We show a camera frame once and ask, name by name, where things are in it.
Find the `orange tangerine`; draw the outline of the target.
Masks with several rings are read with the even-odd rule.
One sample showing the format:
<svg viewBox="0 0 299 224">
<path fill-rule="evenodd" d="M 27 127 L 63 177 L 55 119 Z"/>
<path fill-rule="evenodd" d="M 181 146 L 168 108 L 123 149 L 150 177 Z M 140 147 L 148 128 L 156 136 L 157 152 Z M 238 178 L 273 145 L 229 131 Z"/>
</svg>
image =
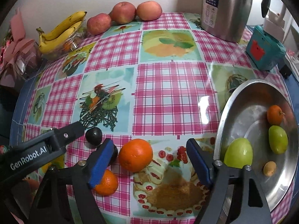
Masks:
<svg viewBox="0 0 299 224">
<path fill-rule="evenodd" d="M 123 145 L 118 158 L 123 169 L 133 173 L 140 172 L 152 161 L 152 147 L 143 139 L 133 139 Z"/>
<path fill-rule="evenodd" d="M 106 169 L 101 182 L 95 186 L 94 191 L 101 196 L 110 196 L 114 194 L 119 186 L 117 176 Z"/>
<path fill-rule="evenodd" d="M 278 105 L 272 105 L 268 108 L 266 116 L 270 125 L 279 126 L 283 121 L 285 113 Z"/>
</svg>

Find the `dark plum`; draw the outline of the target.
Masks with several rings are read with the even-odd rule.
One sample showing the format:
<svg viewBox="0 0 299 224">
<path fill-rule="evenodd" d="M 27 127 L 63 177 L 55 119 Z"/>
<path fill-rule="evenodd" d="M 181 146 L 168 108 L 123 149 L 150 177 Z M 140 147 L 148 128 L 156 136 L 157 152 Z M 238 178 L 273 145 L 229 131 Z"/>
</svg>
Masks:
<svg viewBox="0 0 299 224">
<path fill-rule="evenodd" d="M 112 165 L 115 163 L 116 159 L 117 159 L 117 156 L 118 156 L 118 149 L 115 145 L 113 145 L 113 154 L 112 154 L 112 157 L 110 158 L 110 162 L 108 164 L 108 166 Z"/>
<path fill-rule="evenodd" d="M 91 145 L 99 146 L 102 142 L 102 131 L 98 127 L 90 128 L 86 131 L 85 138 Z"/>
</svg>

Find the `green guava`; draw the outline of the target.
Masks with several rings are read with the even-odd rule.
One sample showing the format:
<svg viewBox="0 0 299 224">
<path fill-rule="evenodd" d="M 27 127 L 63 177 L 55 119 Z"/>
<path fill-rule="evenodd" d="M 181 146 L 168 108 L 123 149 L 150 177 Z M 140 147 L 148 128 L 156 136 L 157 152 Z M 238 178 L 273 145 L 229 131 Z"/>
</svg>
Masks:
<svg viewBox="0 0 299 224">
<path fill-rule="evenodd" d="M 253 162 L 253 148 L 246 138 L 237 138 L 228 146 L 224 164 L 228 167 L 242 169 L 245 165 Z"/>
<path fill-rule="evenodd" d="M 287 150 L 288 136 L 286 131 L 276 125 L 269 128 L 269 144 L 275 154 L 283 154 Z"/>
</svg>

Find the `glass mug with logo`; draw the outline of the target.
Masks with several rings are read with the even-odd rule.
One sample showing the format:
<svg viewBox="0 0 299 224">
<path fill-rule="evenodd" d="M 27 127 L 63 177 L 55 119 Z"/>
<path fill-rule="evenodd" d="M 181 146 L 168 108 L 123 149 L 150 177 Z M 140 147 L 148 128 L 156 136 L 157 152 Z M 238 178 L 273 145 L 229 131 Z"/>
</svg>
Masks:
<svg viewBox="0 0 299 224">
<path fill-rule="evenodd" d="M 9 147 L 6 145 L 0 145 L 0 155 L 6 154 L 9 151 Z"/>
</svg>

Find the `large steel basin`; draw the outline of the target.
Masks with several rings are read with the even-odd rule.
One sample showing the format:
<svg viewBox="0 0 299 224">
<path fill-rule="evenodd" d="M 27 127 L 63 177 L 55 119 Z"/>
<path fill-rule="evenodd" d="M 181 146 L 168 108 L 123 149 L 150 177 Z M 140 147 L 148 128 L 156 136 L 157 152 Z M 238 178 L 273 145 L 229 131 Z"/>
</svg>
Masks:
<svg viewBox="0 0 299 224">
<path fill-rule="evenodd" d="M 266 111 L 278 105 L 285 113 L 281 127 L 288 136 L 285 153 L 270 149 Z M 290 102 L 275 87 L 262 79 L 250 79 L 239 85 L 229 97 L 219 122 L 213 158 L 223 160 L 227 147 L 237 138 L 246 138 L 253 148 L 251 165 L 265 193 L 270 210 L 274 210 L 286 195 L 298 162 L 298 124 Z M 275 174 L 267 177 L 263 167 L 269 161 L 277 165 Z"/>
</svg>

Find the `pink paper flower bouquet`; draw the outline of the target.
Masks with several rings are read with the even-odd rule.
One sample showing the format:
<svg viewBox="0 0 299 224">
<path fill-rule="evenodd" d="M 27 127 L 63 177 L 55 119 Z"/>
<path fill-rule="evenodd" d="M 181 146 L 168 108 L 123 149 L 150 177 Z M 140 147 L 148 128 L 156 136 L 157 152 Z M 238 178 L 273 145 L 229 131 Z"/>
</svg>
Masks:
<svg viewBox="0 0 299 224">
<path fill-rule="evenodd" d="M 12 41 L 4 48 L 1 66 L 1 86 L 14 88 L 31 77 L 41 66 L 41 52 L 36 41 L 26 37 L 21 11 L 10 20 Z"/>
</svg>

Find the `checkered fruit-print tablecloth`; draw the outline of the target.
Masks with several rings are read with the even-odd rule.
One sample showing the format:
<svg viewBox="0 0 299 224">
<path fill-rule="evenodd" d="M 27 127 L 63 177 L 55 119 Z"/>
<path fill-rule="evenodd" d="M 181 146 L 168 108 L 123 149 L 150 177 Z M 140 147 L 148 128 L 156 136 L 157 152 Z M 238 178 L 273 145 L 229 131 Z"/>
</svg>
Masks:
<svg viewBox="0 0 299 224">
<path fill-rule="evenodd" d="M 208 192 L 184 149 L 194 138 L 214 149 L 222 110 L 233 90 L 264 79 L 288 95 L 278 68 L 259 71 L 238 43 L 203 31 L 200 15 L 164 13 L 151 22 L 112 26 L 78 50 L 48 63 L 23 90 L 23 141 L 74 121 L 97 126 L 117 148 L 131 139 L 152 145 L 154 160 L 138 174 L 118 163 L 111 196 L 95 195 L 108 223 L 193 223 Z"/>
</svg>

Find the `lower yellow banana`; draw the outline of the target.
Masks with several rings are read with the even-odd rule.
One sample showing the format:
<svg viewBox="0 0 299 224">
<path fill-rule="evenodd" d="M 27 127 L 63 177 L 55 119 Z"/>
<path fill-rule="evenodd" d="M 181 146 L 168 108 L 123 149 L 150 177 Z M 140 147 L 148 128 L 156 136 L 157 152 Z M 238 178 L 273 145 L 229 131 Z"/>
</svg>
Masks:
<svg viewBox="0 0 299 224">
<path fill-rule="evenodd" d="M 54 49 L 62 45 L 64 42 L 66 42 L 71 36 L 77 31 L 78 28 L 80 28 L 82 21 L 76 22 L 74 25 L 72 25 L 70 28 L 66 29 L 59 37 L 52 39 L 50 41 L 47 41 L 42 34 L 40 33 L 40 43 L 38 45 L 40 52 L 42 54 L 48 54 L 52 52 Z"/>
</svg>

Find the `yellow banana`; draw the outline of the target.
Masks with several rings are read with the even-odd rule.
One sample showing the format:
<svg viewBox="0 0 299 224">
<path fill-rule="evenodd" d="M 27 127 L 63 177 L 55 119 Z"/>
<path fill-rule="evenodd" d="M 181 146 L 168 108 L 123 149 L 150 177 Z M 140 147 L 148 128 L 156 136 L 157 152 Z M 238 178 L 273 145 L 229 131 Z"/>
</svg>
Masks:
<svg viewBox="0 0 299 224">
<path fill-rule="evenodd" d="M 43 38 L 50 41 L 52 39 L 56 39 L 59 37 L 64 31 L 68 28 L 72 27 L 76 22 L 82 21 L 87 12 L 86 11 L 79 11 L 75 12 L 66 19 L 64 19 L 60 24 L 58 24 L 51 32 L 44 33 L 44 31 L 39 27 L 36 31 L 42 35 Z"/>
<path fill-rule="evenodd" d="M 52 39 L 50 41 L 47 41 L 42 34 L 40 33 L 40 43 L 38 45 L 40 52 L 42 54 L 48 54 L 52 52 L 54 49 L 62 45 L 64 42 L 66 42 L 71 36 L 77 31 L 78 28 L 80 28 L 82 21 L 76 22 L 74 25 L 72 25 L 70 28 L 66 29 L 59 37 Z"/>
</svg>

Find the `clear plastic fruit tray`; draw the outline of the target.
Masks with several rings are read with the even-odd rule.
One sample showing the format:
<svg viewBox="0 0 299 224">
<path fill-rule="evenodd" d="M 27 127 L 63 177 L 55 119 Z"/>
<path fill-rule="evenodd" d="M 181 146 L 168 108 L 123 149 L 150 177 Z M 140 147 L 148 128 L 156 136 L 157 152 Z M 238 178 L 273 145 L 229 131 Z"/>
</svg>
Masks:
<svg viewBox="0 0 299 224">
<path fill-rule="evenodd" d="M 87 37 L 87 27 L 83 26 L 81 28 L 78 28 L 74 34 L 68 38 L 65 42 L 63 42 L 61 45 L 57 46 L 52 50 L 51 52 L 48 52 L 46 54 L 42 54 L 43 58 L 46 58 L 50 61 L 55 61 L 57 59 L 60 59 L 61 57 L 64 57 L 68 55 L 70 52 L 75 51 L 78 49 L 83 42 L 83 40 Z"/>
</svg>

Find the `upper yellow banana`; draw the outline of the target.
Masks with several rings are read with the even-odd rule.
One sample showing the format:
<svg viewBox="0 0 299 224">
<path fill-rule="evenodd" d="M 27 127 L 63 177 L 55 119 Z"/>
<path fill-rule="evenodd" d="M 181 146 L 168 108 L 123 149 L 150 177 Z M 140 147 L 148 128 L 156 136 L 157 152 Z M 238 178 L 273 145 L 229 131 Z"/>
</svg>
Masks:
<svg viewBox="0 0 299 224">
<path fill-rule="evenodd" d="M 42 35 L 43 38 L 50 41 L 52 39 L 56 39 L 59 37 L 64 31 L 68 28 L 72 27 L 76 22 L 82 21 L 87 12 L 86 11 L 79 11 L 75 12 L 66 19 L 64 19 L 60 24 L 58 24 L 51 32 L 44 33 L 44 31 L 39 27 L 36 31 Z"/>
</svg>

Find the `red apple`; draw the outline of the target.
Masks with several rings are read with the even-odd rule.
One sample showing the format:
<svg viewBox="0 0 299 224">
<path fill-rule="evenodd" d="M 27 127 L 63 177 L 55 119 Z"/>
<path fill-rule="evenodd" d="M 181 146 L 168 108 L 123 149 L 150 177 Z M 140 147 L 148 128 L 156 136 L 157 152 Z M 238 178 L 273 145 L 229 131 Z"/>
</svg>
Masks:
<svg viewBox="0 0 299 224">
<path fill-rule="evenodd" d="M 108 14 L 100 13 L 87 21 L 87 31 L 92 35 L 100 35 L 110 29 L 111 17 Z"/>
<path fill-rule="evenodd" d="M 162 7 L 156 1 L 145 1 L 138 5 L 136 14 L 142 21 L 153 21 L 161 17 Z"/>
<path fill-rule="evenodd" d="M 122 1 L 117 3 L 110 12 L 112 21 L 123 25 L 132 22 L 136 17 L 136 8 L 133 4 Z"/>
</svg>

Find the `teal plastic box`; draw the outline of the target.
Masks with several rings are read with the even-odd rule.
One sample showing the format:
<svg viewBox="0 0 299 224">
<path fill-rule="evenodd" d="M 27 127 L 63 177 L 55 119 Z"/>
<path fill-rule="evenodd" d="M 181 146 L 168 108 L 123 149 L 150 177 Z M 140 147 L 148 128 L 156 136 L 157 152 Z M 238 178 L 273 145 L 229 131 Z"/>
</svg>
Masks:
<svg viewBox="0 0 299 224">
<path fill-rule="evenodd" d="M 270 71 L 283 60 L 286 49 L 279 40 L 265 32 L 260 25 L 256 25 L 246 53 L 260 71 Z"/>
</svg>

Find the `right red apple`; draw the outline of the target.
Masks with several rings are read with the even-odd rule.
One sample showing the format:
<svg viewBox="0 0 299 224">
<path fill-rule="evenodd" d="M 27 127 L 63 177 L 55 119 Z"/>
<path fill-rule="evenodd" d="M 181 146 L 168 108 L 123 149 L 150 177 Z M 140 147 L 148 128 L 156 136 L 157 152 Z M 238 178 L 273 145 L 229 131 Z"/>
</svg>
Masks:
<svg viewBox="0 0 299 224">
<path fill-rule="evenodd" d="M 138 5 L 136 14 L 142 21 L 153 21 L 161 17 L 162 7 L 156 1 L 145 1 Z"/>
</svg>

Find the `stainless steel thermos jug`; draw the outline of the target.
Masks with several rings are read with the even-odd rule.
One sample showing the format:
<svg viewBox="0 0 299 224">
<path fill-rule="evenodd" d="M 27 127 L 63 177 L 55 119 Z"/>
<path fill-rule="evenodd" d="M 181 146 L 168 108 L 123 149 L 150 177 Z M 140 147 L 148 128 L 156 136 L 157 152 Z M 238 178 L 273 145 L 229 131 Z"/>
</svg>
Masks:
<svg viewBox="0 0 299 224">
<path fill-rule="evenodd" d="M 243 34 L 252 0 L 203 0 L 201 27 L 225 41 L 236 43 Z"/>
</svg>

